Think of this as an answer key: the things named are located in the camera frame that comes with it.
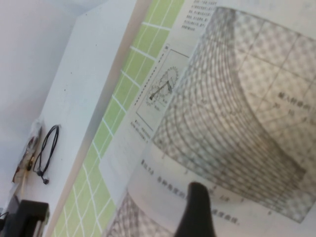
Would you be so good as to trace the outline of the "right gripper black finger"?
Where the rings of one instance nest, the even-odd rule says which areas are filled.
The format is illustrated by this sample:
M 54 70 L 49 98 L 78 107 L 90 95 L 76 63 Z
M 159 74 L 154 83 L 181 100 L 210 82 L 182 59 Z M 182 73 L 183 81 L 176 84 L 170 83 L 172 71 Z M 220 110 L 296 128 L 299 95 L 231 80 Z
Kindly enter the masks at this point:
M 216 236 L 211 215 L 210 196 L 205 185 L 199 182 L 189 184 L 187 204 L 174 236 Z

